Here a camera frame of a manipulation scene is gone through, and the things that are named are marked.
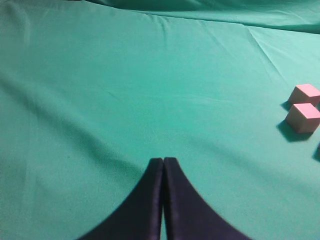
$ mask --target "wooden block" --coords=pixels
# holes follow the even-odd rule
[[[297,85],[288,101],[292,104],[310,103],[316,106],[320,102],[320,91],[311,84]]]
[[[299,134],[313,133],[320,125],[320,112],[311,103],[294,104],[285,120]]]

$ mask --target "pink cube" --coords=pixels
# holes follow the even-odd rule
[[[293,104],[285,120],[299,134],[313,133],[320,125],[320,112],[311,103]]]
[[[292,104],[310,103],[316,106],[320,102],[320,91],[311,84],[297,85],[288,101]]]

